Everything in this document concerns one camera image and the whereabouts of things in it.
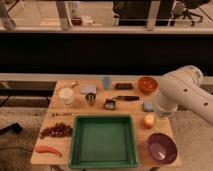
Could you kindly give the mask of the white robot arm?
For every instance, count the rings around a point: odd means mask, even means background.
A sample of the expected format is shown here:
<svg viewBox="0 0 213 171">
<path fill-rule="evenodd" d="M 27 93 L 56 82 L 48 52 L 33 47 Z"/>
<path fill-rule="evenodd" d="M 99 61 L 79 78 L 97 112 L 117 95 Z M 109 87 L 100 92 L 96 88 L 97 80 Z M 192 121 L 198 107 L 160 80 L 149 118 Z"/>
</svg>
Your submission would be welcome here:
<svg viewBox="0 0 213 171">
<path fill-rule="evenodd" d="M 213 125 L 213 95 L 200 87 L 203 80 L 201 70 L 192 65 L 164 74 L 153 97 L 154 112 L 168 117 L 181 105 Z"/>
</svg>

